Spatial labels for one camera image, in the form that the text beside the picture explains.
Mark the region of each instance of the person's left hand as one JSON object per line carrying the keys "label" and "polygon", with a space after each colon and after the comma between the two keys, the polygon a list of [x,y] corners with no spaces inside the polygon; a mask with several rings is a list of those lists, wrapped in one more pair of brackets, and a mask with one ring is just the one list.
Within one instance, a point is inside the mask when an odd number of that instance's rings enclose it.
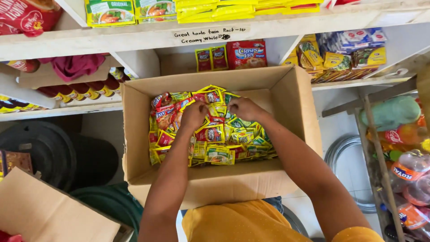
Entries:
{"label": "person's left hand", "polygon": [[208,113],[208,107],[202,101],[197,101],[192,103],[185,108],[181,119],[181,129],[186,129],[188,131],[196,131],[202,126],[206,114]]}

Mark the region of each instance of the person's hand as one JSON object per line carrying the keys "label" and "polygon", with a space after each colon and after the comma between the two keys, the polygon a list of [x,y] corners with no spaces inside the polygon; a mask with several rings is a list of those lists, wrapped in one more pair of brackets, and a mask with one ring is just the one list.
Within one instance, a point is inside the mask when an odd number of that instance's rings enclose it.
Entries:
{"label": "person's hand", "polygon": [[197,101],[185,108],[182,114],[181,127],[186,131],[194,132],[202,126],[205,116],[208,113],[208,107],[202,101]]}
{"label": "person's hand", "polygon": [[239,97],[232,99],[227,106],[227,109],[236,114],[237,117],[245,121],[259,121],[262,116],[267,114],[267,111],[255,104],[251,99]]}

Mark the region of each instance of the price label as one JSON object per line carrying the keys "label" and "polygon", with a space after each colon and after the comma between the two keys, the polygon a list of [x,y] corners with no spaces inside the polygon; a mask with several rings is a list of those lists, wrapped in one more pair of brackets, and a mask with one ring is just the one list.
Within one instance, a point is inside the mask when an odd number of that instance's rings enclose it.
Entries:
{"label": "price label", "polygon": [[187,31],[174,31],[173,37],[181,43],[208,43],[229,41],[235,34],[249,32],[249,26],[214,27]]}

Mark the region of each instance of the denim jeans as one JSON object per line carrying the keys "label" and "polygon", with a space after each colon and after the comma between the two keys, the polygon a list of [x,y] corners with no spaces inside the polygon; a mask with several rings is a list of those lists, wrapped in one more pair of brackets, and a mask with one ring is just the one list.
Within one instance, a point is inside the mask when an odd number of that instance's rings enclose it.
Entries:
{"label": "denim jeans", "polygon": [[[276,208],[276,210],[278,210],[281,214],[284,214],[284,207],[282,206],[282,198],[281,198],[281,196],[277,196],[275,198],[263,199],[263,201],[265,201],[266,203],[274,206]],[[182,217],[185,216],[185,213],[187,211],[188,210],[181,210]]]}

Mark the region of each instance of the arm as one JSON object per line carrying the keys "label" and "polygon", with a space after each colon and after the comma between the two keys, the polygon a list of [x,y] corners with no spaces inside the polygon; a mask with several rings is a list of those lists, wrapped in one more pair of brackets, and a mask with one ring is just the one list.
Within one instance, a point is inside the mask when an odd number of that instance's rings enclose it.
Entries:
{"label": "arm", "polygon": [[181,119],[181,128],[149,189],[140,222],[139,242],[178,241],[176,217],[188,184],[188,148],[194,131],[207,113],[204,103],[188,106]]}
{"label": "arm", "polygon": [[233,99],[228,108],[239,118],[257,121],[264,127],[285,172],[311,199],[327,241],[346,228],[371,228],[346,188],[303,140],[247,98]]}

